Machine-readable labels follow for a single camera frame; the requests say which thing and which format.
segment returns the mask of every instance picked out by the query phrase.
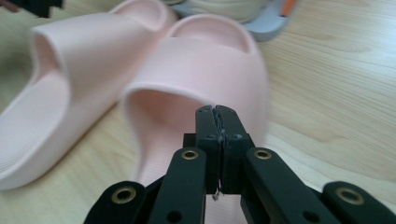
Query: slide sandal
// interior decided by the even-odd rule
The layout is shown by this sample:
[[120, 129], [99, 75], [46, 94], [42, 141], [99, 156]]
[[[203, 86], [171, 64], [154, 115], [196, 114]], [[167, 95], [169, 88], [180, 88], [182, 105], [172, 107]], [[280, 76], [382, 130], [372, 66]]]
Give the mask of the slide sandal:
[[0, 189], [43, 175], [113, 106], [176, 21], [161, 1], [126, 1], [32, 31], [34, 72], [0, 117]]
[[[267, 98], [262, 54], [243, 26], [208, 14], [178, 21], [121, 99], [140, 149], [134, 180], [147, 186], [166, 173], [183, 133], [195, 133], [195, 110], [203, 105], [234, 109], [263, 146]], [[237, 196], [207, 198], [205, 215], [211, 224], [246, 222]]]

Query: gray object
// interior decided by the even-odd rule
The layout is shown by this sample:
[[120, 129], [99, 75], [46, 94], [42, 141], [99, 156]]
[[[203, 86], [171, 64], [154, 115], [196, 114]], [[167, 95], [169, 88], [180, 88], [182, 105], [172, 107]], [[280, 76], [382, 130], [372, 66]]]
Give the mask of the gray object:
[[[257, 41], [268, 41], [276, 37], [288, 22], [290, 16], [282, 17], [280, 13], [286, 0], [271, 0], [267, 7], [262, 9], [260, 15], [243, 23]], [[172, 6], [172, 9], [181, 17], [188, 17], [194, 13], [191, 11], [188, 1]]]

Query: light wood surface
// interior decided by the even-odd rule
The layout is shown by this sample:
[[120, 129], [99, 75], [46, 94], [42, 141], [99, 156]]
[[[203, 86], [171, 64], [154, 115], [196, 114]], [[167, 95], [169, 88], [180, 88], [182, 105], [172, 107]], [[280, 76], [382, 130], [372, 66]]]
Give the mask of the light wood surface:
[[[31, 27], [119, 2], [68, 0], [50, 20], [0, 8], [0, 111], [31, 75]], [[303, 0], [281, 35], [260, 47], [271, 89], [267, 146], [306, 185], [344, 180], [396, 212], [396, 2]], [[82, 223], [134, 162], [114, 107], [44, 176], [0, 192], [0, 223]]]

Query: screw hole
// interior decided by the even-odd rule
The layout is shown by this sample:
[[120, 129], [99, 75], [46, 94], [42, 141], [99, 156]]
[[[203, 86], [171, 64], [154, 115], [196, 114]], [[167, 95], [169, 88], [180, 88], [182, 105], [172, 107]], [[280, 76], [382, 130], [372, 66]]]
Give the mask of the screw hole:
[[272, 157], [271, 153], [265, 150], [256, 150], [254, 155], [260, 160], [268, 160]]
[[239, 133], [235, 133], [235, 134], [231, 135], [231, 138], [242, 138], [242, 135]]
[[319, 223], [320, 222], [319, 216], [316, 213], [314, 213], [314, 212], [304, 211], [303, 212], [303, 216], [309, 222], [312, 222], [312, 223]]
[[136, 196], [136, 190], [132, 187], [122, 187], [111, 195], [113, 203], [128, 203]]
[[185, 151], [181, 153], [181, 157], [185, 160], [194, 160], [198, 157], [198, 152], [193, 150]]
[[182, 215], [177, 211], [173, 211], [168, 213], [168, 216], [166, 218], [171, 223], [178, 223], [182, 219]]

